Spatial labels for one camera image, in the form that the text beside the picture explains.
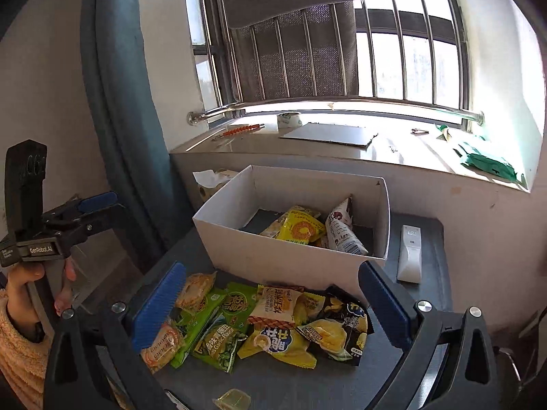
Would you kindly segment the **white remote control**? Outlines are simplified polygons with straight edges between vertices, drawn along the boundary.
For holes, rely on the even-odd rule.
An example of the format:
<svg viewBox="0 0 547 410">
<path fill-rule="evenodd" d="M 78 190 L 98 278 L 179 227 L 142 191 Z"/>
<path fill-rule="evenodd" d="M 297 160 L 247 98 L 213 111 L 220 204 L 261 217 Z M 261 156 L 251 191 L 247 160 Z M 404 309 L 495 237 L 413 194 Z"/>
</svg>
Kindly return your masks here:
<svg viewBox="0 0 547 410">
<path fill-rule="evenodd" d="M 397 279 L 414 284 L 419 284 L 422 280 L 422 235 L 419 227 L 401 227 Z"/>
</svg>

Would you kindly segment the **clear plastic jelly cup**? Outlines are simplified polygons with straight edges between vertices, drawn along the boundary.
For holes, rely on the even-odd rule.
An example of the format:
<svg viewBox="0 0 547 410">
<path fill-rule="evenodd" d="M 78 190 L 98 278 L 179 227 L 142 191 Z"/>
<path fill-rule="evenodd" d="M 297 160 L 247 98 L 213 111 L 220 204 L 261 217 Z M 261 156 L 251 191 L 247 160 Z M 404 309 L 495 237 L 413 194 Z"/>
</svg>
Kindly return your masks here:
<svg viewBox="0 0 547 410">
<path fill-rule="evenodd" d="M 249 410 L 251 397 L 239 389 L 230 389 L 219 398 L 213 399 L 212 402 L 221 410 Z"/>
</svg>

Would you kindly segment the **yellow-black chip bag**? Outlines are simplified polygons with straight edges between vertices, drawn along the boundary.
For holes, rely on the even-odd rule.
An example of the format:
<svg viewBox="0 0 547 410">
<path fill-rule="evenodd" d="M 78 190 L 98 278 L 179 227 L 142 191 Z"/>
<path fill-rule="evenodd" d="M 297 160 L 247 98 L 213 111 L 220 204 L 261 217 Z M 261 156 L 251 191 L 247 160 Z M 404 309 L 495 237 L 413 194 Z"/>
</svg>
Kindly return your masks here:
<svg viewBox="0 0 547 410">
<path fill-rule="evenodd" d="M 367 337 L 374 332 L 366 306 L 336 285 L 324 294 L 317 318 L 298 326 L 297 331 L 333 360 L 358 367 Z"/>
</svg>

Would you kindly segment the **yellow blue Korean chip bag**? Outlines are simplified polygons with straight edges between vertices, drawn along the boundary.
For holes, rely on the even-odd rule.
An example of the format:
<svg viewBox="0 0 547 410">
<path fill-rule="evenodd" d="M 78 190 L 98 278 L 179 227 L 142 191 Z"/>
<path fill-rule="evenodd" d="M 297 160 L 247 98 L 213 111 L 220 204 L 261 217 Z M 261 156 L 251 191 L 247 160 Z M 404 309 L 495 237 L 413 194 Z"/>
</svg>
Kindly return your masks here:
<svg viewBox="0 0 547 410">
<path fill-rule="evenodd" d="M 313 370 L 317 359 L 308 352 L 309 346 L 310 342 L 295 329 L 254 326 L 237 355 L 240 359 L 246 359 L 258 353 L 266 353 L 293 367 Z"/>
</svg>

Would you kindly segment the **Lay's bread package front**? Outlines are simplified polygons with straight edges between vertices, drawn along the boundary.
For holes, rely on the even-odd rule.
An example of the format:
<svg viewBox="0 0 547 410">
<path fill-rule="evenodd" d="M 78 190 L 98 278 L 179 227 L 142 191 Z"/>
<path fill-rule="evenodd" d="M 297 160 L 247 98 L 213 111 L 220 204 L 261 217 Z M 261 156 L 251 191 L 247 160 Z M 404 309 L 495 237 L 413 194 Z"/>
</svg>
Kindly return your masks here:
<svg viewBox="0 0 547 410">
<path fill-rule="evenodd" d="M 171 319 L 160 327 L 152 344 L 140 351 L 140 355 L 152 374 L 157 373 L 185 346 L 185 337 Z"/>
</svg>

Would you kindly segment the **steel window guard rail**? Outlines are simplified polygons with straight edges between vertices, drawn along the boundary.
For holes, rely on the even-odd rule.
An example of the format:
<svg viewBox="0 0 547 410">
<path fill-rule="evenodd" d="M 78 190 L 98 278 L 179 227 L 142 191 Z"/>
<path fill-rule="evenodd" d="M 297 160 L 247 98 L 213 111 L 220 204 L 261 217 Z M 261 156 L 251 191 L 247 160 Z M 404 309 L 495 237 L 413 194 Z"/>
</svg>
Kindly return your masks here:
<svg viewBox="0 0 547 410">
<path fill-rule="evenodd" d="M 219 0 L 186 0 L 192 50 L 205 74 L 201 110 L 190 124 L 254 111 L 379 114 L 446 124 L 464 131 L 485 121 L 470 105 L 469 54 L 457 0 L 356 0 L 359 93 L 354 96 L 240 102 Z"/>
</svg>

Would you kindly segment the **dark teal curtain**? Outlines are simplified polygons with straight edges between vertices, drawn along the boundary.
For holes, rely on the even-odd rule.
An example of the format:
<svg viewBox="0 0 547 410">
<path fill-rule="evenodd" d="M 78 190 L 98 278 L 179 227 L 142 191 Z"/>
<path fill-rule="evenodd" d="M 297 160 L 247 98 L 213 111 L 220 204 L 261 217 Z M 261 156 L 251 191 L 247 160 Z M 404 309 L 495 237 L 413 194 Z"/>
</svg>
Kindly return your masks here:
<svg viewBox="0 0 547 410">
<path fill-rule="evenodd" d="M 138 0 L 82 0 L 82 77 L 110 188 L 129 216 L 142 269 L 193 227 L 146 70 Z"/>
</svg>

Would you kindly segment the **beige orange snack packet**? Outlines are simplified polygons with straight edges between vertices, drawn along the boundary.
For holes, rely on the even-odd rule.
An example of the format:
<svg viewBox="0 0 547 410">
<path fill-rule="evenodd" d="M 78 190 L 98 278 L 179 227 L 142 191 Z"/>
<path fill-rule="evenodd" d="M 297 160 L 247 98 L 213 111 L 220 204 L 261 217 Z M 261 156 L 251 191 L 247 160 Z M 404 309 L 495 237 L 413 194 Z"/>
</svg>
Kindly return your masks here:
<svg viewBox="0 0 547 410">
<path fill-rule="evenodd" d="M 258 302 L 248 317 L 248 323 L 262 328 L 293 329 L 306 316 L 301 311 L 302 292 L 286 287 L 258 287 Z"/>
</svg>

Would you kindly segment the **yellow sunflower seed bag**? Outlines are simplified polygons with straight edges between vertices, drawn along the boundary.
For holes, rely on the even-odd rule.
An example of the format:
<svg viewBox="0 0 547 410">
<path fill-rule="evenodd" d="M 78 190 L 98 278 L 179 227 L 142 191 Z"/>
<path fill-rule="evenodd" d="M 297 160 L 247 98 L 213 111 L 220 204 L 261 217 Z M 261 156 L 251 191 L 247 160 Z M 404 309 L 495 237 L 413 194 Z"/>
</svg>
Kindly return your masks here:
<svg viewBox="0 0 547 410">
<path fill-rule="evenodd" d="M 293 209 L 288 212 L 275 238 L 284 242 L 308 245 L 322 238 L 324 234 L 325 226 L 322 222 L 304 211 Z"/>
</svg>

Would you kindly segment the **red orange beaded stick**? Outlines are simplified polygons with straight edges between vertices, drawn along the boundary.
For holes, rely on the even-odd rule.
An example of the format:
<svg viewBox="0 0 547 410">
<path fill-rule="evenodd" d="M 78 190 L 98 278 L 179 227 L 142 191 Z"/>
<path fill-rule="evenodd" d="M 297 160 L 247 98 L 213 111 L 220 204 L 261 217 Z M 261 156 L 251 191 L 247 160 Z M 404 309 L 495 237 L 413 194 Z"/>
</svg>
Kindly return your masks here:
<svg viewBox="0 0 547 410">
<path fill-rule="evenodd" d="M 259 124 L 249 124 L 249 125 L 237 125 L 235 128 L 227 129 L 226 131 L 215 135 L 213 138 L 214 138 L 215 141 L 218 141 L 218 140 L 226 139 L 226 138 L 229 138 L 229 137 L 235 137 L 235 136 L 241 135 L 241 134 L 258 132 L 258 131 L 260 131 L 261 129 L 264 129 L 264 128 L 265 128 L 265 125 L 261 124 L 261 123 L 259 123 Z"/>
</svg>

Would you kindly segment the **white cardboard box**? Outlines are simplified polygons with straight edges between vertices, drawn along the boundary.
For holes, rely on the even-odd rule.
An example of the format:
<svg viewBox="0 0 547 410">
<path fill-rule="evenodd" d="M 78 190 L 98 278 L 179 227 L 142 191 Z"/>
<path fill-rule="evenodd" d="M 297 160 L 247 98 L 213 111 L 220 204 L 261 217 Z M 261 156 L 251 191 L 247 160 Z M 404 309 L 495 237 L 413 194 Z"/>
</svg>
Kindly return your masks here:
<svg viewBox="0 0 547 410">
<path fill-rule="evenodd" d="M 388 186 L 378 177 L 248 166 L 193 220 L 216 269 L 262 284 L 336 285 L 362 298 L 360 266 L 388 256 Z"/>
</svg>

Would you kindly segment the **grey flat board on sill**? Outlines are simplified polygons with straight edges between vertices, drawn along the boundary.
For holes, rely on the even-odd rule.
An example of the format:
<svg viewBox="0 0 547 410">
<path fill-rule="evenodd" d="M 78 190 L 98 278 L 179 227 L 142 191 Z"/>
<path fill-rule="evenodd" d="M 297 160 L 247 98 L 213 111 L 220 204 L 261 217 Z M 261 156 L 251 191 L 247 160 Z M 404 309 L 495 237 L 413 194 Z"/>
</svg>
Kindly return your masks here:
<svg viewBox="0 0 547 410">
<path fill-rule="evenodd" d="M 368 147 L 377 133 L 356 126 L 307 123 L 282 136 L 283 139 L 309 142 L 327 142 L 336 145 Z"/>
</svg>

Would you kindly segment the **green snack bag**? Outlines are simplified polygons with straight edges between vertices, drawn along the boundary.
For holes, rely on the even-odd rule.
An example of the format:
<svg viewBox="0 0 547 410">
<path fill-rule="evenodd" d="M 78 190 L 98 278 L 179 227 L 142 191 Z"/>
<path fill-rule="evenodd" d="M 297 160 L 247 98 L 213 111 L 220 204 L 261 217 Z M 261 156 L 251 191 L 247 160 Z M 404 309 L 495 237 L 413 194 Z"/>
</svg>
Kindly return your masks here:
<svg viewBox="0 0 547 410">
<path fill-rule="evenodd" d="M 185 337 L 185 346 L 178 350 L 170 365 L 182 367 L 199 338 L 214 316 L 223 313 L 229 325 L 248 333 L 248 317 L 257 304 L 258 288 L 238 282 L 230 282 L 225 289 L 212 288 L 195 312 L 178 310 L 173 321 Z"/>
<path fill-rule="evenodd" d="M 231 373 L 237 350 L 247 337 L 246 332 L 229 325 L 224 314 L 219 312 L 211 320 L 191 354 L 224 373 Z"/>
</svg>

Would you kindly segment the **grey cloth on window bars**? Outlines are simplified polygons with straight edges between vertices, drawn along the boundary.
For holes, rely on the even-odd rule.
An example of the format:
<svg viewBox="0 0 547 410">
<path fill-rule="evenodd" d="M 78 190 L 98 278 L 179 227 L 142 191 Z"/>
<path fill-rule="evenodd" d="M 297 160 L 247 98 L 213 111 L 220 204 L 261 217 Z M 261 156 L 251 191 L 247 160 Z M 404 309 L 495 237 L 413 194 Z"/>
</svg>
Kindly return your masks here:
<svg viewBox="0 0 547 410">
<path fill-rule="evenodd" d="M 356 0 L 219 0 L 240 102 L 359 93 Z"/>
</svg>

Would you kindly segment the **white tape roll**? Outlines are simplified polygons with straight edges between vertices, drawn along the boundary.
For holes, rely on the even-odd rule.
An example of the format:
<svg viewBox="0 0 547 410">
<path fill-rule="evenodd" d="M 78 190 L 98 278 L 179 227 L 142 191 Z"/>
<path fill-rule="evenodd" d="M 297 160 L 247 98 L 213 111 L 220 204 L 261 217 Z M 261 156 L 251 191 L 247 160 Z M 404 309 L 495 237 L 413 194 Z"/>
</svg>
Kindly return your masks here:
<svg viewBox="0 0 547 410">
<path fill-rule="evenodd" d="M 276 116 L 277 128 L 296 129 L 302 126 L 301 114 L 298 111 L 282 112 Z"/>
</svg>

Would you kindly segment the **cream knit left sleeve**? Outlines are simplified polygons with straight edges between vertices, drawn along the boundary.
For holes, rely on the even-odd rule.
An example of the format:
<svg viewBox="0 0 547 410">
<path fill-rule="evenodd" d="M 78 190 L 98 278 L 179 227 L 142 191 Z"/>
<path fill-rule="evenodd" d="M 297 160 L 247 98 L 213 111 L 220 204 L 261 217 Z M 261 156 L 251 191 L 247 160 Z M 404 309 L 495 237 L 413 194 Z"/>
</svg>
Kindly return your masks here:
<svg viewBox="0 0 547 410">
<path fill-rule="evenodd" d="M 43 386 L 50 338 L 31 342 L 13 327 L 6 310 L 8 295 L 1 291 L 1 371 L 12 391 L 27 409 L 43 408 Z"/>
</svg>

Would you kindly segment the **green plastic bag on sill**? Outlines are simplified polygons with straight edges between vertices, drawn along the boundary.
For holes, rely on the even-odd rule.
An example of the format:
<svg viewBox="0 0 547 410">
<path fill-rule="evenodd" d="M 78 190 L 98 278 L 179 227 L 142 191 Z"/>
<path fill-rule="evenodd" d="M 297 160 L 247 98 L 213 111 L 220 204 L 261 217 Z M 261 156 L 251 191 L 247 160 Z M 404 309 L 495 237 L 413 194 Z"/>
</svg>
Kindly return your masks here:
<svg viewBox="0 0 547 410">
<path fill-rule="evenodd" d="M 436 128 L 439 131 L 439 140 L 450 144 L 462 166 L 510 183 L 520 183 L 513 165 L 484 137 L 468 133 L 457 134 L 457 129 L 451 129 L 446 124 L 436 124 Z"/>
</svg>

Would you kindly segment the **white red triangular snack bag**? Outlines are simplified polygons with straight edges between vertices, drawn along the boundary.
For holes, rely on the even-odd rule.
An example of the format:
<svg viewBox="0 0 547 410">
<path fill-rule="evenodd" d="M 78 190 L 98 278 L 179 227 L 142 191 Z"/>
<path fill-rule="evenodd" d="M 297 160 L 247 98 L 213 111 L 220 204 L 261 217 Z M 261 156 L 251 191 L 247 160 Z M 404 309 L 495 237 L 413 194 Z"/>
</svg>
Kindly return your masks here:
<svg viewBox="0 0 547 410">
<path fill-rule="evenodd" d="M 352 196 L 331 210 L 325 221 L 328 248 L 357 256 L 367 256 L 368 250 L 353 232 Z"/>
</svg>

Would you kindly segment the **clear bread package with orange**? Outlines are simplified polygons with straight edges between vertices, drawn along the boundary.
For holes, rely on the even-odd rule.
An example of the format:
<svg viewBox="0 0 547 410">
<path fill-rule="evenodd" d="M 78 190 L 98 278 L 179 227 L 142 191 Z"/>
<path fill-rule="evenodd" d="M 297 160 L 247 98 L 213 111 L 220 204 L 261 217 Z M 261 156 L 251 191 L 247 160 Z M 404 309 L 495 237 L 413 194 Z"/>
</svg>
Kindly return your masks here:
<svg viewBox="0 0 547 410">
<path fill-rule="evenodd" d="M 175 306 L 188 312 L 195 312 L 213 288 L 216 277 L 217 272 L 190 275 L 175 301 Z"/>
</svg>

